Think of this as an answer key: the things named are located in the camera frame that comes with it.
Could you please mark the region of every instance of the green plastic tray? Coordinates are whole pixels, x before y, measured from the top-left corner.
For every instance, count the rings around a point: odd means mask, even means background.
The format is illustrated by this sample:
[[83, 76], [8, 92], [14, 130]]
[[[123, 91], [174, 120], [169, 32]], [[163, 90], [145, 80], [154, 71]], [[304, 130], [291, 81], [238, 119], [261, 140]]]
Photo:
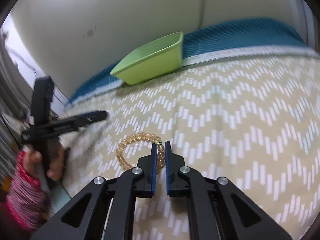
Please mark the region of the green plastic tray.
[[149, 42], [130, 52], [111, 71], [128, 85], [175, 71], [182, 64], [183, 32]]

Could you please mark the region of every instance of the person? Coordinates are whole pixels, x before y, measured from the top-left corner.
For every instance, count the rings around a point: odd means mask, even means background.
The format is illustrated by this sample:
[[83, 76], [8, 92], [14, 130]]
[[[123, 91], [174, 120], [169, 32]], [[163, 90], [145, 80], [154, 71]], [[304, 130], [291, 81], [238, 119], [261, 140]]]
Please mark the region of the person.
[[[41, 214], [47, 206], [48, 196], [41, 190], [36, 165], [41, 153], [30, 147], [19, 152], [16, 172], [5, 203], [0, 203], [0, 235], [6, 240], [25, 240], [42, 224]], [[50, 163], [47, 176], [61, 180], [64, 165], [64, 149], [59, 143], [58, 155]]]

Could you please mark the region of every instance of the wall stain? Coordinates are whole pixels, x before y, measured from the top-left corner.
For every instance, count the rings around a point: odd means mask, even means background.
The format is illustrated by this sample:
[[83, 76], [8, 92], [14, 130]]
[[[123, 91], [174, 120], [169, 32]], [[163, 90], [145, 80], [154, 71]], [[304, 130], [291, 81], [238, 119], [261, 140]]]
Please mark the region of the wall stain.
[[90, 28], [86, 34], [83, 35], [83, 38], [90, 38], [94, 35], [94, 30], [97, 28], [97, 26], [95, 25], [94, 28]]

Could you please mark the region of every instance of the cable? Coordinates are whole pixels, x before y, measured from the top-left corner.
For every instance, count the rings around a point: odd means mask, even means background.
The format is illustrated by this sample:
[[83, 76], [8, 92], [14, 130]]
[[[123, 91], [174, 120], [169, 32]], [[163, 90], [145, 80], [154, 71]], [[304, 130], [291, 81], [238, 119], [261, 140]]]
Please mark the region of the cable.
[[63, 183], [62, 183], [62, 181], [60, 182], [60, 184], [61, 184], [61, 186], [62, 186], [63, 190], [67, 193], [68, 197], [71, 199], [72, 197], [70, 196], [70, 194], [68, 193], [68, 191], [66, 191], [66, 189], [65, 189], [65, 187], [64, 187], [64, 185], [63, 185]]
[[10, 130], [9, 127], [7, 126], [7, 124], [6, 124], [6, 122], [5, 122], [5, 119], [4, 119], [4, 117], [3, 117], [2, 114], [1, 114], [1, 117], [2, 117], [2, 121], [3, 121], [4, 125], [5, 125], [6, 128], [8, 129], [8, 131], [9, 131], [9, 133], [11, 134], [12, 138], [15, 140], [15, 142], [16, 142], [16, 144], [17, 144], [17, 147], [19, 148], [19, 150], [22, 149], [22, 144], [16, 140], [16, 138], [15, 138], [14, 135], [12, 134], [11, 130]]
[[[33, 72], [34, 72], [36, 77], [38, 77], [38, 75], [40, 75], [40, 76], [45, 75], [45, 73], [37, 74], [36, 68], [33, 67], [28, 62], [26, 62], [25, 59], [23, 58], [23, 56], [19, 52], [17, 52], [15, 49], [10, 48], [9, 46], [6, 46], [6, 49], [7, 49], [8, 52], [10, 52], [10, 53], [14, 54], [16, 57], [18, 57], [27, 66], [27, 68], [29, 68], [30, 70], [33, 70]], [[57, 84], [55, 82], [54, 82], [54, 85], [57, 87], [57, 89], [60, 92], [60, 94], [63, 95], [68, 100], [68, 98], [65, 96], [64, 93], [61, 92], [61, 89], [57, 86]]]
[[57, 95], [56, 95], [55, 93], [53, 93], [53, 95], [55, 96], [55, 98], [58, 99], [58, 101], [59, 101], [61, 104], [65, 105], [65, 103], [63, 103], [63, 102], [57, 97]]

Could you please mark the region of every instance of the curtain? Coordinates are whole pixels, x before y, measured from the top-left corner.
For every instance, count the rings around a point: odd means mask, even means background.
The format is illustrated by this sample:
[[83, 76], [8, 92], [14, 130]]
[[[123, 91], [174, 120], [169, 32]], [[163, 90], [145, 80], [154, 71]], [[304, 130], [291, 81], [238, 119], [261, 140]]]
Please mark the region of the curtain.
[[10, 59], [0, 32], [0, 181], [13, 176], [19, 150], [6, 116], [25, 121], [31, 97], [32, 89]]

